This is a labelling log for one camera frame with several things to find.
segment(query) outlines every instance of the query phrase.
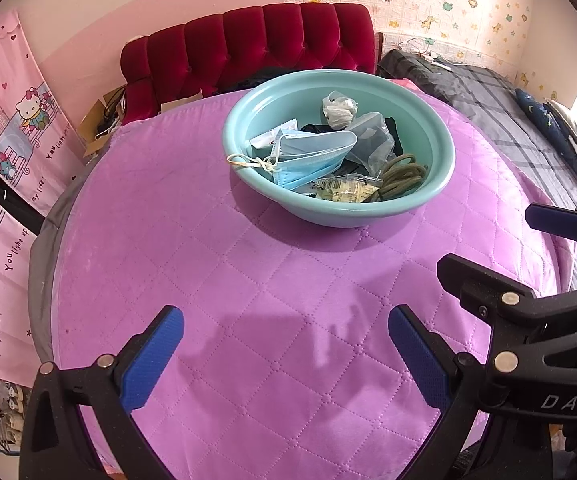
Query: gray plaid bedsheet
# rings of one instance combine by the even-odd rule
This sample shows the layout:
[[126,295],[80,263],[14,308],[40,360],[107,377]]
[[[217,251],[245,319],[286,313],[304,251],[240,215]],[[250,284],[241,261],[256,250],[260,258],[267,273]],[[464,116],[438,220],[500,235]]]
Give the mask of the gray plaid bedsheet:
[[[415,54],[392,50],[379,62],[378,73],[393,79],[410,79],[428,95],[464,114],[553,204],[575,209],[577,178],[518,106],[514,86],[487,68],[450,66],[452,72]],[[571,290],[576,289],[577,256],[571,281]]]

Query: purple fabric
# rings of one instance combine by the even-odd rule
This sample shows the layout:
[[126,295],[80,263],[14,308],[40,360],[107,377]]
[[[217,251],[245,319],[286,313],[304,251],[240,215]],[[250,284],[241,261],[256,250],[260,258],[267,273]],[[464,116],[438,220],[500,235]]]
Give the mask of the purple fabric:
[[116,134],[62,241],[57,361],[118,352],[174,304],[184,339],[134,417],[178,479],[395,478],[438,411],[389,339],[390,308],[408,303],[453,349],[484,360],[488,327],[442,291],[438,259],[454,252],[547,295],[568,288],[571,249],[526,225],[543,193],[428,96],[457,150],[440,196],[364,228],[297,219],[224,161],[222,125],[241,95]]

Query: pink wall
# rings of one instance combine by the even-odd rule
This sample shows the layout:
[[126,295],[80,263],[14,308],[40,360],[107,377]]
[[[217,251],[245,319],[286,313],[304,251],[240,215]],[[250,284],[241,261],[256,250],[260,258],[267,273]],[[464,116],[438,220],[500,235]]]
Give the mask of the pink wall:
[[[66,115],[79,124],[95,99],[123,84],[120,52],[127,41],[201,16],[277,2],[281,0],[133,0],[38,59],[40,69]],[[23,8],[20,19],[24,26]]]

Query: red velvet headboard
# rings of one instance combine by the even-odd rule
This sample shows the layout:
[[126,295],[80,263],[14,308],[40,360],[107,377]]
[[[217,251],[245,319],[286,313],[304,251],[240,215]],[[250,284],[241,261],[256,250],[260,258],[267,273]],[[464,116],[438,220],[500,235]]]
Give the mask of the red velvet headboard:
[[266,66],[374,73],[375,55],[371,16],[359,4],[275,4],[206,16],[124,47],[124,124],[200,90],[213,95]]

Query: blue surgical mask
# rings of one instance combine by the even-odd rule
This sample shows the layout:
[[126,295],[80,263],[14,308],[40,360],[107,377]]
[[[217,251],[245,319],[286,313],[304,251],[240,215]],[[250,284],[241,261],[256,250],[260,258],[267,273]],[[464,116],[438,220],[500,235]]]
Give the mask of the blue surgical mask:
[[[357,140],[353,132],[285,132],[278,135],[275,155],[262,160],[234,153],[228,156],[227,161],[234,166],[262,168],[272,175],[278,186],[296,189],[337,170]],[[235,157],[245,158],[248,162],[232,160]]]

